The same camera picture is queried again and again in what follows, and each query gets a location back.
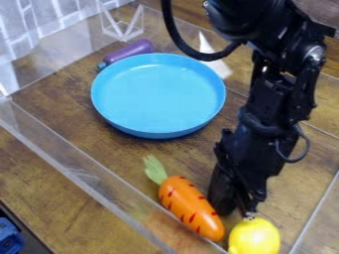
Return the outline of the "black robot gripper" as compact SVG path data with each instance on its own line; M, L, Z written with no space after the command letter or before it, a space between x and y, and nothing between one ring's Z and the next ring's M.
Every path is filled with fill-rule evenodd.
M239 111L236 131L223 130L216 144L208 202L219 215L236 209L241 217L256 213L265 199L265 181L279 174L297 141L292 127L264 126L244 108Z

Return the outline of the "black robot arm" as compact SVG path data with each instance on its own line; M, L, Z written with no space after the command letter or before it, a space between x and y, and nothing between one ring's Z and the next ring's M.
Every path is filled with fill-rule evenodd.
M207 0L204 7L219 34L253 47L249 98L237 128L216 143L208 190L219 214L249 213L265 199L267 179L303 159L291 153L304 137L299 122L315 107L324 37L292 0Z

